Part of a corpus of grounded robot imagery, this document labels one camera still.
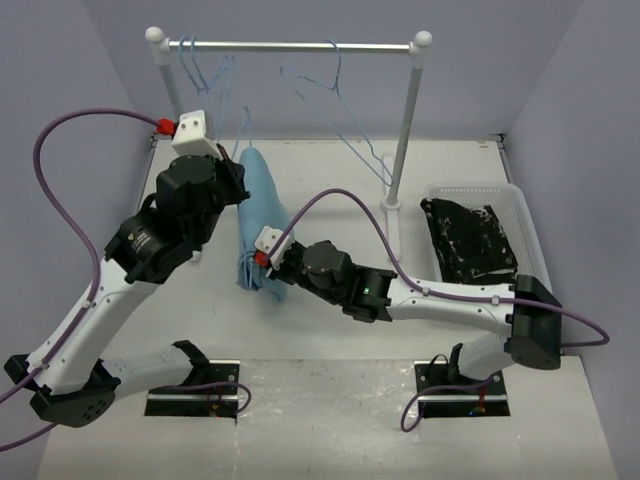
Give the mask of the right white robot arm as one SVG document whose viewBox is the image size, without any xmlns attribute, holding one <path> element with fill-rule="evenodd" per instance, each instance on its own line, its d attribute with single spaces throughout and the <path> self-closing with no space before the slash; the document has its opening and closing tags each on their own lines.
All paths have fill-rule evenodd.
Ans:
<svg viewBox="0 0 640 480">
<path fill-rule="evenodd" d="M 483 331 L 449 355 L 448 385 L 467 393 L 514 364 L 553 371 L 561 366 L 560 304 L 537 278 L 512 284 L 461 285 L 403 278 L 392 270 L 354 263 L 331 242 L 297 241 L 267 248 L 269 276 L 296 285 L 354 320 L 434 320 Z"/>
</svg>

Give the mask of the light blue trousers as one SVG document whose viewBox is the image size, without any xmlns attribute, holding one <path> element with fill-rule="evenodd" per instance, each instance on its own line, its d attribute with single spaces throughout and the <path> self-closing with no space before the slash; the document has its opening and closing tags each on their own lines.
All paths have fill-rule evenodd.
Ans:
<svg viewBox="0 0 640 480">
<path fill-rule="evenodd" d="M 274 302 L 287 300 L 287 285 L 266 276 L 266 269 L 257 264 L 255 240 L 265 226 L 283 230 L 289 217 L 282 205 L 276 184 L 263 155 L 255 147 L 245 148 L 239 164 L 244 167 L 244 185 L 250 197 L 237 208 L 239 256 L 237 285 L 247 291 L 265 290 Z"/>
</svg>

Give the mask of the blue wire hanger with trousers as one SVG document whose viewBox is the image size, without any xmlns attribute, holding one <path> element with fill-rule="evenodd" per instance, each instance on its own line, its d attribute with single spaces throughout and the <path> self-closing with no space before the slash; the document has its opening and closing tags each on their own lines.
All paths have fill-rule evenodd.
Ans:
<svg viewBox="0 0 640 480">
<path fill-rule="evenodd" d="M 248 107 L 243 108 L 241 125 L 236 135 L 232 158 L 244 167 L 244 184 L 250 197 L 237 207 L 237 224 L 239 235 L 239 255 L 237 261 L 238 285 L 247 291 L 260 288 L 260 267 L 253 261 L 255 254 L 254 241 L 261 227 L 258 225 L 258 207 L 260 203 L 260 168 L 261 154 L 253 146 L 252 121 Z"/>
</svg>

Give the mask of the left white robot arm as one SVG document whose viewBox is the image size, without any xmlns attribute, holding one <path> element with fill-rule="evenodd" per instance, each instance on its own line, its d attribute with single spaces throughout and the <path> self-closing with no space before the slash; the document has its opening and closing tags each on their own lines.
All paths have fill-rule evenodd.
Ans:
<svg viewBox="0 0 640 480">
<path fill-rule="evenodd" d="M 37 350 L 5 363 L 9 377 L 32 391 L 40 420 L 81 428 L 130 395 L 195 393 L 206 385 L 209 359 L 187 340 L 130 358 L 102 354 L 135 310 L 210 240 L 223 210 L 249 198 L 244 175 L 228 158 L 187 155 L 157 176 L 155 192 L 106 246 L 85 298 Z"/>
</svg>

